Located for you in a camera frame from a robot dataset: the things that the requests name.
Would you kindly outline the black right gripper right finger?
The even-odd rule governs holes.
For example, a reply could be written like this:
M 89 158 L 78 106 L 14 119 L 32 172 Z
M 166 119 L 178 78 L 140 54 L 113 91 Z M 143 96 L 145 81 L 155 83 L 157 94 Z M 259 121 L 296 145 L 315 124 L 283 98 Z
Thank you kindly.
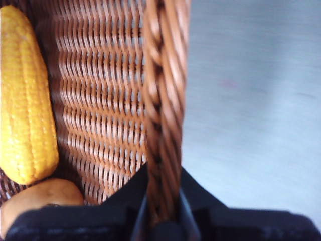
M 202 240 L 320 240 L 306 216 L 288 211 L 230 208 L 185 169 L 181 187 Z

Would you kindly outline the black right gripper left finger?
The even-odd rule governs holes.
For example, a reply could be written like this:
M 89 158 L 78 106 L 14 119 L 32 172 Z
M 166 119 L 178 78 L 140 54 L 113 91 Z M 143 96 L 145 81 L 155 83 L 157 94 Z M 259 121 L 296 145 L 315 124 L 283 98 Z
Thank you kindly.
M 6 240 L 127 240 L 148 183 L 147 165 L 96 206 L 47 206 L 20 214 Z

